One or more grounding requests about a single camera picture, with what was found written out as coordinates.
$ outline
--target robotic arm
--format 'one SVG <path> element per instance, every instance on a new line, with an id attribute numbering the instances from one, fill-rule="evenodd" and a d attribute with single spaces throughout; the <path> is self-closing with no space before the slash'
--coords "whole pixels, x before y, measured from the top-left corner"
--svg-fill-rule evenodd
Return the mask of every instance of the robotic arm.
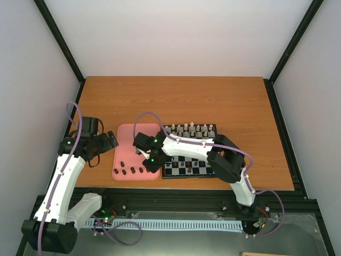
<path id="1" fill-rule="evenodd" d="M 156 172 L 165 163 L 172 161 L 172 156 L 186 156 L 205 161 L 210 164 L 217 177 L 232 187 L 237 202 L 244 206 L 252 206 L 255 194 L 250 191 L 244 178 L 245 161 L 244 155 L 223 148 L 205 146 L 205 144 L 225 145 L 233 148 L 238 147 L 224 135 L 217 135 L 215 139 L 191 139 L 178 137 L 170 134 L 170 139 L 163 131 L 155 138 L 138 133 L 134 139 L 134 146 L 138 154 L 146 158 L 143 165 L 151 172 Z"/>
<path id="2" fill-rule="evenodd" d="M 102 153 L 118 146 L 112 131 L 107 134 L 103 132 L 104 128 L 101 120 L 93 117 L 83 117 L 82 120 L 82 130 L 71 132 L 60 143 L 54 176 L 42 205 L 34 215 L 34 219 L 25 220 L 22 224 L 21 231 L 35 250 L 38 248 L 39 226 L 46 211 L 47 217 L 42 236 L 43 251 L 70 253 L 76 244 L 77 233 L 80 228 L 102 206 L 102 197 L 100 195 L 88 193 L 68 211 L 72 191 L 86 162 L 90 167 L 94 167 L 91 165 L 91 160 L 97 157 L 98 163 L 95 165 L 97 166 Z M 99 124 L 102 124 L 102 133 L 98 135 Z M 76 138 L 72 136 L 77 135 L 79 132 L 81 134 L 76 150 L 71 156 L 65 171 L 61 173 L 61 168 L 76 142 Z M 53 189 L 55 189 L 54 196 L 47 210 L 47 201 Z"/>

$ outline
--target white perforated rail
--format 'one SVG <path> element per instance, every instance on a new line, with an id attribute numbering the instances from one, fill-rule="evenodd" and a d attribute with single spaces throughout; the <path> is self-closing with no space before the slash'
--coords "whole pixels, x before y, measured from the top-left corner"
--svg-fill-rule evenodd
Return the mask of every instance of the white perforated rail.
<path id="1" fill-rule="evenodd" d="M 231 220 L 140 220 L 140 219 L 116 219 L 112 225 L 105 227 L 110 229 L 116 225 L 125 221 L 136 222 L 142 230 L 153 231 L 229 231 L 229 232 L 241 232 L 241 221 Z M 83 228 L 93 228 L 95 224 L 94 219 L 89 219 Z M 131 224 L 123 225 L 118 229 L 130 229 L 137 230 L 137 228 Z"/>

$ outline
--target gray floor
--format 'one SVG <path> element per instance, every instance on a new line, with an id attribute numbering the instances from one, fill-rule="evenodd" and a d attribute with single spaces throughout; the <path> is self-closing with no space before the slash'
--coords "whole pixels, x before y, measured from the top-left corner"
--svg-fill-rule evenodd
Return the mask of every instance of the gray floor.
<path id="1" fill-rule="evenodd" d="M 81 229 L 76 247 L 69 255 L 238 256 L 243 251 L 296 256 L 327 255 L 319 231 L 311 219 L 299 217 L 288 220 L 276 233 L 266 238 L 245 239 L 243 234 L 221 231 L 144 231 L 141 241 L 131 247 L 119 246 L 105 236 L 94 237 L 90 229 Z M 267 224 L 268 229 L 273 227 L 272 222 Z M 137 238 L 137 231 L 117 230 L 115 237 L 131 243 Z M 25 255 L 38 254 L 27 250 Z"/>

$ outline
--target wooden tabletop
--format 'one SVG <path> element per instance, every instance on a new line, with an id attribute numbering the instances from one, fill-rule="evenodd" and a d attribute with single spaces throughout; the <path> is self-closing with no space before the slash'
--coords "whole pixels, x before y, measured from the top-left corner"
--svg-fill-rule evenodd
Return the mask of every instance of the wooden tabletop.
<path id="1" fill-rule="evenodd" d="M 145 111 L 164 124 L 215 123 L 219 134 L 254 157 L 249 175 L 255 189 L 294 190 L 261 77 L 88 77 L 79 105 L 84 116 L 103 120 L 114 134 Z M 148 115 L 140 122 L 157 121 Z M 101 155 L 95 168 L 85 167 L 76 186 L 231 189 L 218 178 L 117 181 L 111 175 L 114 153 Z"/>

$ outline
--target gray wall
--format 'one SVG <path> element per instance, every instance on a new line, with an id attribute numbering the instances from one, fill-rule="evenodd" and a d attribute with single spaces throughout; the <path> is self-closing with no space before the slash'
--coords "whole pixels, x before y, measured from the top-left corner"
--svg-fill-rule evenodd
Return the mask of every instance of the gray wall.
<path id="1" fill-rule="evenodd" d="M 86 76 L 269 77 L 311 0 L 47 0 Z"/>
<path id="2" fill-rule="evenodd" d="M 341 255 L 341 1 L 326 0 L 275 91 L 309 197 Z"/>
<path id="3" fill-rule="evenodd" d="M 45 193 L 78 82 L 33 1 L 0 1 L 0 255 Z"/>

